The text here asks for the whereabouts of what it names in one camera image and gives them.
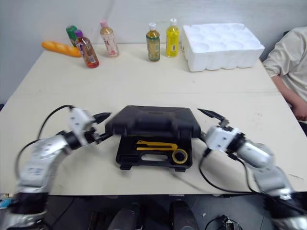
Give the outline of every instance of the pink bottle cap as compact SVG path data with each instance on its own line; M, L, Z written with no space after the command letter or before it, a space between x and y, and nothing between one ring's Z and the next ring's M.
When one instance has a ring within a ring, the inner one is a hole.
M107 27L107 20L101 20L100 25L101 27Z

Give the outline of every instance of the person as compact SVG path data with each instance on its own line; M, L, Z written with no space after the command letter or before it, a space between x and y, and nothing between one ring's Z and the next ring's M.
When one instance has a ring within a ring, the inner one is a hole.
M307 26L289 31L263 65L307 135Z

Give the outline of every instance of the plastic bottle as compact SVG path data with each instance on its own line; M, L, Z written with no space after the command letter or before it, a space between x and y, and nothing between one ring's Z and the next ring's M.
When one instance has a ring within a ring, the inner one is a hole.
M119 50L115 41L114 32L108 27L106 20L100 21L100 25L100 35L106 45L107 54L110 58L116 58L119 55Z
M160 59L160 34L156 31L156 24L149 23L149 32L146 34L148 58L150 61Z
M83 37L81 30L76 30L75 35L77 36L76 46L80 50L87 67L96 68L99 66L99 61L92 47L91 41L88 38Z
M166 30L166 55L168 57L176 57L179 49L179 29L177 20L170 20L170 27Z
M72 45L74 47L76 47L76 39L77 39L77 36L75 35L75 31L77 30L77 27L75 27L74 25L70 25L70 26L67 26L66 27L66 32L68 34L68 37L72 43Z

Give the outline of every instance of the purple bottle cap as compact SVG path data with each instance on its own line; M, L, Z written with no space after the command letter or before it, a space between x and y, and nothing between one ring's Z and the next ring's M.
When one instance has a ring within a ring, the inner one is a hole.
M75 30L74 32L77 37L83 37L83 33L81 30Z

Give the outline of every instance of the open toolbox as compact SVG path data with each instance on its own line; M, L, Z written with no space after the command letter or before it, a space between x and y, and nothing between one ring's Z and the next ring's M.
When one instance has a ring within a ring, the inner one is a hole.
M147 165L184 172L192 165L191 138L198 138L201 128L188 108L129 105L106 124L106 133L121 135L116 161L122 170Z

